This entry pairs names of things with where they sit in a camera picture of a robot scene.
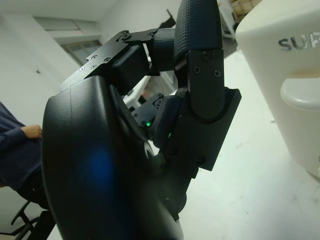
black rubber grip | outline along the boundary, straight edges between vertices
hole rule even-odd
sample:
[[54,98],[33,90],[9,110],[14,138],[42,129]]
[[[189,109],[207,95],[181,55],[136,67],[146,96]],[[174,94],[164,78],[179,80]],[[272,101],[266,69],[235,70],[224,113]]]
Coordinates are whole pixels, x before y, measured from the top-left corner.
[[174,42],[174,28],[159,29],[154,35],[152,60],[155,62],[160,72],[170,71],[175,67]]
[[191,50],[222,48],[219,8],[216,0],[182,0],[175,26],[174,61]]
[[151,129],[153,144],[159,149],[162,149],[168,141],[181,101],[182,98],[179,96],[162,98]]

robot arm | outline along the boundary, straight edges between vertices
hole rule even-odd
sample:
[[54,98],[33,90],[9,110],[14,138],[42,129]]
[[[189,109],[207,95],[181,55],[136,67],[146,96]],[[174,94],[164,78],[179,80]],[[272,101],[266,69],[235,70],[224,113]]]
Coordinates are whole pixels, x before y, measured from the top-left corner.
[[[183,239],[189,183],[212,170],[241,99],[224,87],[217,2],[183,0],[176,29],[122,31],[87,59],[43,120],[44,184],[62,237]],[[121,96],[173,69],[174,96],[128,110]]]

white wall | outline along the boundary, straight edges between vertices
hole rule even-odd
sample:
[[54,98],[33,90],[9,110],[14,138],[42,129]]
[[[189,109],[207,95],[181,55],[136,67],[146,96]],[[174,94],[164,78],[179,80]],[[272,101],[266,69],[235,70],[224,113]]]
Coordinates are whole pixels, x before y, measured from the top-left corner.
[[[232,11],[229,0],[217,0],[220,6]],[[170,16],[177,20],[181,0],[118,0],[99,21],[105,36],[101,42],[106,42],[122,30],[131,33],[156,29]]]
[[[77,64],[30,15],[0,15],[0,101],[26,125],[42,125],[49,97]],[[0,232],[16,229],[10,222],[26,201],[8,187],[0,188]],[[40,214],[33,204],[29,217]]]
[[101,29],[95,21],[35,17],[35,20],[60,45],[99,40]]

ceiling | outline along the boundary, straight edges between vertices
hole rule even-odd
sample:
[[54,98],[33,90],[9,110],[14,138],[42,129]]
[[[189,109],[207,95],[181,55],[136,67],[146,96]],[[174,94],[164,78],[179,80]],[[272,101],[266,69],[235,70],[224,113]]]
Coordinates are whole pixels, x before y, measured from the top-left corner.
[[0,0],[1,13],[98,21],[117,0]]

white floor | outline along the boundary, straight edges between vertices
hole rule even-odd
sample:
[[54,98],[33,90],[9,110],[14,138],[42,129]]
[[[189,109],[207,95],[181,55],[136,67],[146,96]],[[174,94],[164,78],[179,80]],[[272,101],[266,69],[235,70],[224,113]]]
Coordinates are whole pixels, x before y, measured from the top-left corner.
[[0,240],[14,240],[14,236],[5,236],[5,235],[0,235]]
[[188,188],[184,240],[318,240],[319,180],[290,157],[241,52],[224,67],[242,100],[213,171]]

